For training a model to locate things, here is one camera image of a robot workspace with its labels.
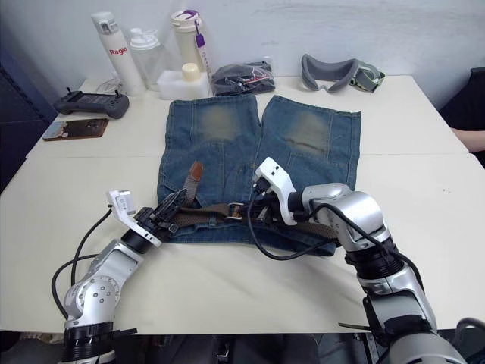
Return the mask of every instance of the clear plastic bottle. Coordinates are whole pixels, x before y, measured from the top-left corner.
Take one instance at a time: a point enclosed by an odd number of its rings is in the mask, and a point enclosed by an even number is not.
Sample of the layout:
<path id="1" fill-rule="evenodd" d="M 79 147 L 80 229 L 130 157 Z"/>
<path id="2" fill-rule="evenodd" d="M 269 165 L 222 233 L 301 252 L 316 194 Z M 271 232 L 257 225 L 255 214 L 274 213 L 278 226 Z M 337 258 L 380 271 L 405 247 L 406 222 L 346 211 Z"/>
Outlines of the clear plastic bottle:
<path id="1" fill-rule="evenodd" d="M 130 47 L 146 86 L 157 91 L 157 80 L 167 64 L 164 47 L 158 41 L 157 31 L 143 32 L 140 28 L 133 28 L 131 30 Z"/>

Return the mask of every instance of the black cable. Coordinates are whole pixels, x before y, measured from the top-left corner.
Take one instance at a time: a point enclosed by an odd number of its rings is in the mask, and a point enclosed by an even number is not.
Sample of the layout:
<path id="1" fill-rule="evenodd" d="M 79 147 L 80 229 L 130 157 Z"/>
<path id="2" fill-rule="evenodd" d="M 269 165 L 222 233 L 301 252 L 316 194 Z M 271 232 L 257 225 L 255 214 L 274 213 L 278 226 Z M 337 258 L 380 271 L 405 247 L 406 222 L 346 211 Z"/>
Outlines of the black cable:
<path id="1" fill-rule="evenodd" d="M 451 344 L 458 349 L 460 343 L 463 340 L 463 331 L 468 327 L 473 326 L 479 328 L 485 332 L 485 322 L 472 317 L 462 318 L 456 325 L 455 336 L 453 337 Z"/>
<path id="2" fill-rule="evenodd" d="M 264 188 L 260 188 L 258 185 L 256 185 L 256 188 L 255 188 L 256 193 L 260 193 L 262 190 L 264 190 Z M 301 252 L 298 252 L 298 253 L 295 253 L 295 254 L 292 254 L 292 255 L 289 255 L 289 256 L 275 256 L 274 254 L 271 254 L 270 252 L 268 252 L 259 243 L 258 238 L 255 236 L 255 232 L 252 228 L 251 208 L 252 208 L 252 205 L 253 205 L 255 198 L 257 196 L 256 193 L 253 194 L 253 197 L 251 198 L 251 201 L 249 202 L 248 210 L 246 212 L 246 217 L 248 219 L 248 227 L 249 227 L 249 230 L 251 231 L 251 237 L 252 237 L 255 245 L 268 258 L 275 259 L 275 260 L 291 260 L 291 259 L 294 259 L 294 258 L 298 258 L 298 257 L 300 257 L 304 254 L 307 254 L 307 253 L 313 251 L 314 249 L 317 249 L 318 247 L 327 243 L 327 242 L 324 242 L 324 243 L 317 244 L 315 246 L 310 246 L 309 248 L 304 249 Z M 314 218 L 316 216 L 316 214 L 322 209 L 329 209 L 330 211 L 334 212 L 337 216 L 339 216 L 342 220 L 344 220 L 344 222 L 347 223 L 351 228 L 353 228 L 355 231 L 357 231 L 365 239 L 371 241 L 375 246 L 378 246 L 379 248 L 381 248 L 386 254 L 390 254 L 391 256 L 394 256 L 395 258 L 402 260 L 403 262 L 406 262 L 409 265 L 409 267 L 411 268 L 411 270 L 415 273 L 416 280 L 418 281 L 419 285 L 421 286 L 421 289 L 424 291 L 423 280 L 421 279 L 421 275 L 419 273 L 418 267 L 416 267 L 416 265 L 413 263 L 412 260 L 410 260 L 410 258 L 408 258 L 407 256 L 405 256 L 402 253 L 398 253 L 398 252 L 388 250 L 379 240 L 375 239 L 370 234 L 368 234 L 364 230 L 362 230 L 361 227 L 359 227 L 354 221 L 350 220 L 347 216 L 345 216 L 343 214 L 343 212 L 340 211 L 340 209 L 338 209 L 336 206 L 330 205 L 328 203 L 322 203 L 321 205 L 317 206 L 317 208 L 310 215 L 305 216 L 305 219 L 308 220 L 310 218 Z"/>
<path id="3" fill-rule="evenodd" d="M 382 353 L 382 355 L 379 357 L 378 361 L 376 361 L 376 364 L 382 364 L 384 360 L 387 358 L 389 355 L 389 347 Z"/>
<path id="4" fill-rule="evenodd" d="M 79 258 L 79 255 L 81 254 L 81 249 L 83 248 L 84 243 L 88 239 L 89 235 L 104 221 L 108 216 L 111 214 L 111 209 L 109 209 L 84 235 L 83 239 L 79 243 L 79 246 L 77 246 L 76 254 L 74 254 L 74 263 L 72 266 L 72 269 L 70 270 L 70 284 L 74 285 L 76 283 L 76 267 L 77 267 L 77 258 Z"/>
<path id="5" fill-rule="evenodd" d="M 263 253 L 265 254 L 268 258 L 271 258 L 271 259 L 274 259 L 274 260 L 280 260 L 280 261 L 283 261 L 283 260 L 291 260 L 291 259 L 295 259 L 295 258 L 298 258 L 300 256 L 303 256 L 305 254 L 308 254 L 316 249 L 318 249 L 319 247 L 325 245 L 325 244 L 328 244 L 329 241 L 322 241 L 321 243 L 318 243 L 318 244 L 315 244 L 314 246 L 310 246 L 309 248 L 307 249 L 304 249 L 300 252 L 297 252 L 297 253 L 294 253 L 294 254 L 290 254 L 288 256 L 276 256 L 270 252 L 268 252 L 262 245 L 261 243 L 259 243 L 259 240 L 258 238 L 256 237 L 255 235 L 255 231 L 252 227 L 252 222 L 251 222 L 251 208 L 252 208 L 252 205 L 255 201 L 255 198 L 256 198 L 256 194 L 253 195 L 253 197 L 251 198 L 251 201 L 249 202 L 249 205 L 248 205 L 248 209 L 247 209 L 247 212 L 246 212 L 246 218 L 248 219 L 248 227 L 249 227 L 249 231 L 251 232 L 251 237 L 252 237 L 252 240 L 254 241 L 255 245 L 258 247 L 258 249 Z"/>
<path id="6" fill-rule="evenodd" d="M 59 311 L 61 311 L 61 313 L 62 313 L 62 315 L 64 316 L 65 319 L 67 319 L 67 312 L 66 312 L 66 309 L 62 306 L 61 301 L 59 300 L 58 290 L 57 290 L 57 287 L 56 287 L 58 276 L 69 265 L 74 264 L 75 262 L 78 262 L 80 260 L 95 258 L 96 256 L 97 256 L 97 254 L 89 254 L 88 256 L 79 256 L 75 259 L 72 259 L 69 262 L 61 265 L 61 267 L 59 267 L 59 269 L 57 271 L 55 271 L 54 275 L 52 276 L 52 281 L 51 281 L 52 297 L 54 298 L 55 305 L 59 308 Z"/>
<path id="7" fill-rule="evenodd" d="M 252 228 L 253 229 L 256 229 L 257 231 L 259 231 L 259 230 L 269 231 L 272 234 L 276 234 L 276 235 L 278 235 L 280 237 L 284 237 L 285 239 L 290 239 L 290 240 L 295 241 L 295 242 L 300 243 L 300 244 L 304 244 L 304 245 L 308 244 L 304 240 L 300 240 L 298 237 L 291 237 L 288 234 L 282 233 L 282 232 L 280 232 L 278 230 L 274 230 L 274 229 L 272 229 L 272 228 L 270 228 L 268 226 L 253 226 Z M 339 240 L 336 239 L 336 238 L 334 238 L 334 239 L 328 238 L 328 240 L 326 240 L 326 242 L 324 242 L 323 245 L 330 244 L 330 243 L 338 243 L 338 242 L 339 242 Z"/>
<path id="8" fill-rule="evenodd" d="M 374 245 L 380 247 L 386 254 L 390 254 L 391 256 L 394 256 L 395 258 L 400 259 L 400 260 L 408 263 L 409 267 L 411 267 L 412 271 L 415 273 L 416 280 L 418 281 L 419 285 L 421 286 L 421 289 L 424 291 L 424 285 L 423 285 L 423 281 L 421 279 L 421 275 L 419 274 L 418 267 L 416 267 L 416 265 L 413 263 L 412 260 L 410 260 L 410 258 L 408 258 L 407 256 L 405 256 L 402 253 L 398 253 L 398 252 L 388 250 L 379 240 L 375 239 L 374 237 L 372 237 L 371 235 L 369 235 L 365 231 L 363 231 L 361 229 L 361 227 L 359 227 L 354 221 L 347 218 L 347 216 L 345 216 L 343 214 L 343 212 L 340 211 L 340 209 L 338 209 L 334 205 L 330 205 L 328 203 L 322 203 L 321 205 L 317 206 L 317 208 L 308 216 L 308 218 L 314 218 L 316 216 L 316 214 L 322 209 L 331 210 L 333 213 L 335 213 L 335 215 L 337 215 L 339 218 L 344 220 L 345 223 L 347 223 L 351 228 L 353 228 L 355 231 L 357 231 L 365 239 L 371 241 Z"/>

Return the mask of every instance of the plastic container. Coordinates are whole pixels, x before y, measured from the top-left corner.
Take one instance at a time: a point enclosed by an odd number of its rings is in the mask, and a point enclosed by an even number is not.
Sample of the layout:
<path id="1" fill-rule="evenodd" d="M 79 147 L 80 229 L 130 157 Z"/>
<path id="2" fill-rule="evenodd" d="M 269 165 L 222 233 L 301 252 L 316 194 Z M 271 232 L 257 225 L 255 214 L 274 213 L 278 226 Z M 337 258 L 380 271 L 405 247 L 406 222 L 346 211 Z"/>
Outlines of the plastic container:
<path id="1" fill-rule="evenodd" d="M 133 28 L 130 32 L 130 47 L 142 73 L 142 78 L 149 89 L 157 91 L 157 80 L 167 64 L 164 59 L 164 47 L 158 41 L 157 31 L 143 32 L 140 28 Z"/>
<path id="2" fill-rule="evenodd" d="M 164 71 L 158 78 L 160 98 L 165 100 L 194 100 L 209 97 L 209 79 L 195 63 L 182 66 L 182 71 Z"/>
<path id="3" fill-rule="evenodd" d="M 171 15 L 171 23 L 183 63 L 195 63 L 199 70 L 204 71 L 205 66 L 196 45 L 196 24 L 199 30 L 202 28 L 200 14 L 195 10 L 177 11 Z"/>
<path id="4" fill-rule="evenodd" d="M 102 11 L 92 14 L 91 18 L 98 30 L 101 43 L 121 79 L 124 91 L 128 96 L 143 94 L 146 91 L 145 83 L 136 69 L 127 41 L 118 28 L 113 14 L 110 11 Z"/>

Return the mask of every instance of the gray vr headset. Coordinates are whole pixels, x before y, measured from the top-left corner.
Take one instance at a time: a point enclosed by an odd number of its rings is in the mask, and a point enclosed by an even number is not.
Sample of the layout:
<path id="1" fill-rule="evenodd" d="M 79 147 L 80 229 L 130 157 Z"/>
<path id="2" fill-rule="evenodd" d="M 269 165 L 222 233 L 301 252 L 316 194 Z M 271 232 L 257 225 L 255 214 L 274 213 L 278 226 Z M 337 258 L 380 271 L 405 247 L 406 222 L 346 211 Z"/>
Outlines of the gray vr headset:
<path id="1" fill-rule="evenodd" d="M 382 83 L 385 76 L 372 64 L 364 63 L 356 58 L 338 63 L 324 63 L 310 55 L 302 57 L 303 83 L 314 91 L 325 89 L 328 93 L 334 93 L 346 85 L 350 85 L 372 93 Z M 336 82 L 327 88 L 326 86 L 318 87 L 315 80 Z"/>

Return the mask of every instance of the plastic bag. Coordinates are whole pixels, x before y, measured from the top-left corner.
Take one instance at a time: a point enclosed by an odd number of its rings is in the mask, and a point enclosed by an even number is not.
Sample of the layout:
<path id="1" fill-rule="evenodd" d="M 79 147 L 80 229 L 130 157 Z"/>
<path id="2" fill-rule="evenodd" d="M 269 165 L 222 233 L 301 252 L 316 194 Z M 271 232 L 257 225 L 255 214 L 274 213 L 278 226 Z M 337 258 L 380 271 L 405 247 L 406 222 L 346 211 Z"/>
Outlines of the plastic bag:
<path id="1" fill-rule="evenodd" d="M 266 93 L 274 90 L 274 78 L 267 62 L 229 64 L 217 70 L 211 85 L 216 96 Z"/>

